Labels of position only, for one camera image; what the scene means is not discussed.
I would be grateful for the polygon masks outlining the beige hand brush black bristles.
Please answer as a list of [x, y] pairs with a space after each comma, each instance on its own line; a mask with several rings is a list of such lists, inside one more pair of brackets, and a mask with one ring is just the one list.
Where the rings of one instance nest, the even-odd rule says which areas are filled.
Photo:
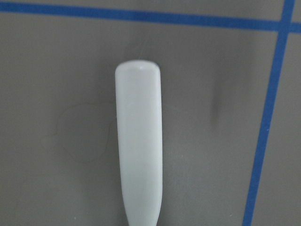
[[160, 68], [131, 60], [115, 71], [120, 178], [128, 224], [155, 226], [163, 193]]

